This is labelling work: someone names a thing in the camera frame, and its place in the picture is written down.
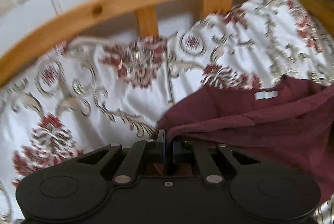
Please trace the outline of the maroon long-sleeve shirt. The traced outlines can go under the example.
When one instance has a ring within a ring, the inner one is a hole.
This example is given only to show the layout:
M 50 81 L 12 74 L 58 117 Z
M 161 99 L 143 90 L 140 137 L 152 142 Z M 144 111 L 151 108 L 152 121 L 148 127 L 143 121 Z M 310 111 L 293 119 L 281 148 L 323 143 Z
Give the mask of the maroon long-sleeve shirt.
M 172 106 L 156 128 L 168 141 L 186 136 L 225 143 L 313 177 L 321 200 L 333 194 L 333 87 L 283 77 L 259 89 L 203 86 Z

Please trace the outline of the white floral satin bedspread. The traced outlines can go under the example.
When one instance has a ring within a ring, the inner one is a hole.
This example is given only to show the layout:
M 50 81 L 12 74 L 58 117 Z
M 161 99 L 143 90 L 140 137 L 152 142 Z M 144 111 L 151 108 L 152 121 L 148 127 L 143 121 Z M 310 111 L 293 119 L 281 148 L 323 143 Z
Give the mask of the white floral satin bedspread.
M 149 138 L 204 85 L 269 88 L 283 76 L 333 84 L 333 37 L 298 0 L 248 0 L 168 37 L 62 43 L 1 89 L 1 223 L 23 221 L 26 175 Z

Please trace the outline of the wooden bed frame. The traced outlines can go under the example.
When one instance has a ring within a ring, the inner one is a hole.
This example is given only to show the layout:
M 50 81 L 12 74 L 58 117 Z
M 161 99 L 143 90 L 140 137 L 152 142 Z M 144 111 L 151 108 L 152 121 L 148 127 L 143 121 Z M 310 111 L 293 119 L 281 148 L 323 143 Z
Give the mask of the wooden bed frame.
M 1 57 L 1 86 L 64 40 L 108 19 L 135 12 L 142 36 L 158 35 L 155 5 L 176 0 L 90 0 L 61 13 L 28 34 Z M 299 0 L 333 33 L 333 0 Z M 202 0 L 202 16 L 227 11 L 233 0 Z

